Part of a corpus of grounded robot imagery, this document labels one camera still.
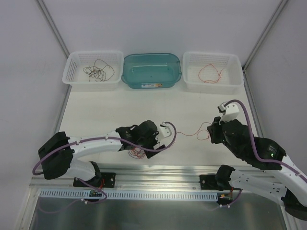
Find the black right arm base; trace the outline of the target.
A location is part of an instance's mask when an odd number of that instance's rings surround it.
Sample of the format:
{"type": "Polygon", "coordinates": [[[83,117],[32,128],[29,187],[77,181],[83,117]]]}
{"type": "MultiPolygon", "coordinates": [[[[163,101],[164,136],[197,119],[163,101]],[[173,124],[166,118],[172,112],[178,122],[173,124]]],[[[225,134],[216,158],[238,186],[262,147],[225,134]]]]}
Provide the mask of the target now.
{"type": "Polygon", "coordinates": [[[200,179],[201,190],[224,191],[232,189],[232,187],[230,187],[229,185],[220,186],[215,179],[215,175],[213,174],[201,174],[199,175],[199,179],[200,179]]]}

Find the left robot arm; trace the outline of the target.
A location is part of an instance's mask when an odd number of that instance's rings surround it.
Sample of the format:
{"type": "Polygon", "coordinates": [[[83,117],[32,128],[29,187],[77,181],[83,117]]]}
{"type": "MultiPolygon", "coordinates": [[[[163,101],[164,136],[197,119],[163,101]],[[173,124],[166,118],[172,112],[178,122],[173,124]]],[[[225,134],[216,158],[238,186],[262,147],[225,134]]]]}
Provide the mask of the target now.
{"type": "Polygon", "coordinates": [[[41,175],[46,180],[62,176],[80,178],[89,186],[97,186],[101,173],[94,161],[82,161],[80,158],[103,152],[120,152],[138,148],[151,158],[163,151],[166,146],[161,141],[172,135],[165,123],[157,126],[146,120],[139,125],[122,126],[101,136],[73,138],[64,131],[54,134],[39,150],[41,175]]]}

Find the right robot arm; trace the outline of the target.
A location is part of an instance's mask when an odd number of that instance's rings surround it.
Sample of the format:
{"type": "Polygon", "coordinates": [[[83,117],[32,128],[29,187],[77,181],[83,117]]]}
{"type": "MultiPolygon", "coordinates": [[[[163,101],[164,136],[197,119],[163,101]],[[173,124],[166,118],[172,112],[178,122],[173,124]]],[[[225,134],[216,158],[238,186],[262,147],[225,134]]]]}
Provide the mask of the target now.
{"type": "Polygon", "coordinates": [[[299,172],[277,142],[254,136],[251,127],[237,119],[224,122],[215,117],[207,131],[211,143],[223,144],[235,157],[277,179],[268,182],[232,166],[221,165],[215,175],[219,188],[231,186],[252,192],[279,204],[297,219],[307,219],[307,177],[299,172]]]}

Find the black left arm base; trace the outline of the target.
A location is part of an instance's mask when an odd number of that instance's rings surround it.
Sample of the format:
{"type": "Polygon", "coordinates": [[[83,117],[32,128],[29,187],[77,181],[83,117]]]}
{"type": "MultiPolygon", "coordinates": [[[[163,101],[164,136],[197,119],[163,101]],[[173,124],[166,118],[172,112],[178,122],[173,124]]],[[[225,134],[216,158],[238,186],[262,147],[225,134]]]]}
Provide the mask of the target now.
{"type": "MultiPolygon", "coordinates": [[[[87,184],[94,187],[101,188],[114,188],[116,181],[116,173],[115,172],[101,172],[100,176],[95,176],[93,179],[86,181],[87,184]]],[[[84,183],[82,183],[78,178],[74,178],[73,187],[88,187],[84,183]]]]}

